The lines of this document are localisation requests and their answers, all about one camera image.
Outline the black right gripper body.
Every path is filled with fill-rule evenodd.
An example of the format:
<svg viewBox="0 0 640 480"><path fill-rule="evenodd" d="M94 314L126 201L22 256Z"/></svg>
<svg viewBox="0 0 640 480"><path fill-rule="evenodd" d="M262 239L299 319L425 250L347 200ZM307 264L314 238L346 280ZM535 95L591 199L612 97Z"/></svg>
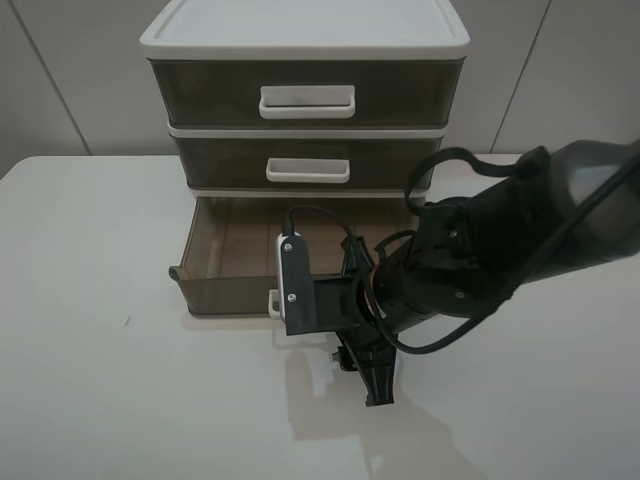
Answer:
<svg viewBox="0 0 640 480"><path fill-rule="evenodd" d="M345 372L357 372L366 388L367 406L394 402L396 348L379 332L367 305L358 263L370 271L373 260L364 239L341 243L340 274L314 280L317 330L333 332L339 340L332 358Z"/></svg>

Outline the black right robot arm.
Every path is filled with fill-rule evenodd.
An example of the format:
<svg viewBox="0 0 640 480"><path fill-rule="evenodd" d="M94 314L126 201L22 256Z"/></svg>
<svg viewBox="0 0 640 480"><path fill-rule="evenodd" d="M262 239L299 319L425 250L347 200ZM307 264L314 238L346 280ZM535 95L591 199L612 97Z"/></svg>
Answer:
<svg viewBox="0 0 640 480"><path fill-rule="evenodd" d="M398 353L426 355L460 340L523 284L634 256L639 251L639 146L576 141L537 147L510 165L461 147L440 150L408 179L459 160L488 189L437 202L408 200L417 225L368 251L347 233L335 359L361 376L367 406L394 400Z"/></svg>

